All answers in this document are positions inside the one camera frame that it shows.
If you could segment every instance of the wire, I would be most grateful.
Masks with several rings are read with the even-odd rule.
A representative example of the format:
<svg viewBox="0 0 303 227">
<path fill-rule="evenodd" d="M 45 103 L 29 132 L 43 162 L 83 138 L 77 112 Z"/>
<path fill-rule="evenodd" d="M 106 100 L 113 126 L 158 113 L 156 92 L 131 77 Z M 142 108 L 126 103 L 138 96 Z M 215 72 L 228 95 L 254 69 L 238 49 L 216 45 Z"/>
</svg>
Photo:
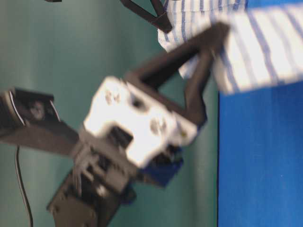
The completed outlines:
<svg viewBox="0 0 303 227">
<path fill-rule="evenodd" d="M 20 151 L 20 146 L 17 146 L 17 151 L 16 151 L 16 154 L 15 154 L 15 169 L 16 169 L 18 184 L 19 184 L 21 195 L 22 195 L 23 203 L 25 205 L 25 208 L 27 210 L 27 215 L 28 215 L 28 218 L 29 218 L 29 226 L 33 227 L 32 211 L 30 209 L 30 205 L 29 205 L 29 202 L 28 202 L 28 199 L 27 199 L 27 194 L 26 194 L 25 189 L 24 189 L 23 180 L 22 180 L 21 171 L 20 171 L 19 151 Z"/>
</svg>

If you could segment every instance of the blue surface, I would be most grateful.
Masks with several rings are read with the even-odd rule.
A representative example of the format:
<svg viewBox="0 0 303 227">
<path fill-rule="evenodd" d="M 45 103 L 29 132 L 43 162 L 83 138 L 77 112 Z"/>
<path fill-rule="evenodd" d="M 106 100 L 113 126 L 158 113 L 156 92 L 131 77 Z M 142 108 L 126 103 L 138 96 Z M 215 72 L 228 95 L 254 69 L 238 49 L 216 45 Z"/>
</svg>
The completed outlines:
<svg viewBox="0 0 303 227">
<path fill-rule="evenodd" d="M 220 96 L 219 227 L 303 226 L 302 112 L 303 83 Z"/>
</svg>

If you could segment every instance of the green background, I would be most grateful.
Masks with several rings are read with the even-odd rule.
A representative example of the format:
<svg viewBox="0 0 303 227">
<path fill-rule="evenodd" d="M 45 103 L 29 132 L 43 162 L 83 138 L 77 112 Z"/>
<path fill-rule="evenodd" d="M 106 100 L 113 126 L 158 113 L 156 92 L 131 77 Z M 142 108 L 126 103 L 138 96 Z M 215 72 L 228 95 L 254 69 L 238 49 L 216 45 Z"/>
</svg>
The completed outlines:
<svg viewBox="0 0 303 227">
<path fill-rule="evenodd" d="M 137 1 L 152 9 L 149 1 Z M 163 51 L 157 30 L 118 0 L 0 1 L 0 90 L 13 86 L 54 94 L 61 118 L 78 129 L 108 75 Z M 183 81 L 163 92 L 182 103 Z M 165 189 L 136 185 L 137 201 L 111 227 L 216 226 L 217 91 L 204 93 L 208 123 L 185 149 L 185 165 Z M 0 144 L 0 226 L 27 226 L 14 168 L 14 146 Z M 22 148 L 20 165 L 35 226 L 54 227 L 46 206 L 72 166 L 67 158 Z"/>
</svg>

